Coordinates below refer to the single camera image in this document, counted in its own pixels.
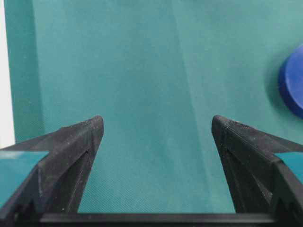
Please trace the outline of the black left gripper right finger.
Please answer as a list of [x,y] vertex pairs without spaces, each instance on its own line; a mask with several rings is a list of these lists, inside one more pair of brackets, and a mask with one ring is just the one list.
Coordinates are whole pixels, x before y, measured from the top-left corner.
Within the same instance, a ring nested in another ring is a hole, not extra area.
[[211,127],[237,213],[269,213],[284,226],[303,225],[303,182],[280,155],[301,144],[216,115]]

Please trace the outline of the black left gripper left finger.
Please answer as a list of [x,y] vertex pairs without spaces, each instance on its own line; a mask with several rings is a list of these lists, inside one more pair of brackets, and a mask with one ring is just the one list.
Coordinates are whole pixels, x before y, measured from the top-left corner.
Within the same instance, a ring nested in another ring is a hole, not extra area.
[[47,212],[75,213],[104,133],[99,115],[2,148],[1,160],[43,157],[0,207],[0,225],[13,227]]

